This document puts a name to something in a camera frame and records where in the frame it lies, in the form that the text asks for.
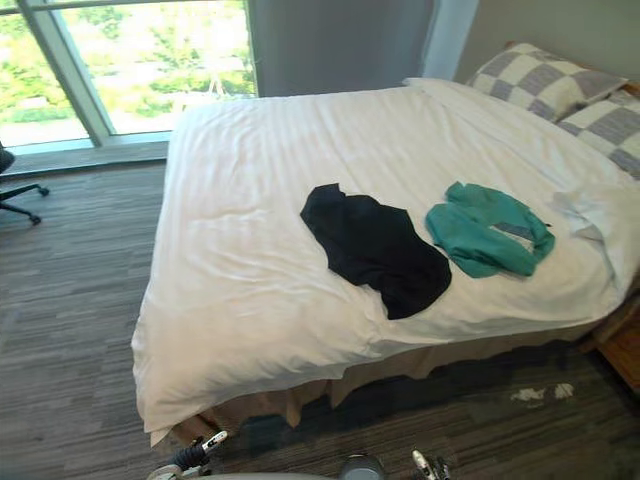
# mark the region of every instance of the glass window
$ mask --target glass window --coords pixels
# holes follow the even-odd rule
[[[0,141],[14,146],[86,137],[22,17],[0,16]]]
[[[62,15],[117,133],[171,130],[187,108],[256,93],[243,1]]]

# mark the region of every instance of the green jacket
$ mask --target green jacket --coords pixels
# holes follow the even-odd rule
[[[449,187],[426,225],[437,246],[474,278],[499,270],[532,275],[555,237],[529,207],[506,193],[469,183]]]

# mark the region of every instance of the white duvet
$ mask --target white duvet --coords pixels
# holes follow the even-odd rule
[[[328,270],[299,216],[313,187],[338,182],[407,209],[431,243],[425,214],[455,181],[529,205],[555,248],[526,279],[473,279],[451,263],[449,289],[403,320],[387,320],[378,292]],[[600,319],[637,270],[639,204],[631,178],[589,146],[449,82],[187,113],[169,146],[132,340],[145,430],[155,443],[233,397],[339,378],[424,345]],[[600,240],[579,236],[593,230]]]

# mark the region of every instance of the checkered pillow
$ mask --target checkered pillow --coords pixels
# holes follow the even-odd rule
[[[640,100],[619,90],[558,124],[640,180]]]
[[[467,85],[557,122],[625,83],[520,43],[480,67]]]

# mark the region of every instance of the bed skirt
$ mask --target bed skirt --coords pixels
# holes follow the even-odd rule
[[[480,360],[514,348],[543,345],[552,340],[574,341],[592,330],[597,323],[409,350],[378,362],[350,367],[337,380],[317,380],[288,390],[233,398],[174,426],[171,437],[189,444],[197,437],[207,438],[220,430],[233,434],[248,418],[273,414],[281,415],[289,425],[295,427],[300,423],[302,407],[323,395],[329,396],[331,406],[335,408],[353,390],[376,380],[399,375],[422,379],[436,367],[460,360]]]

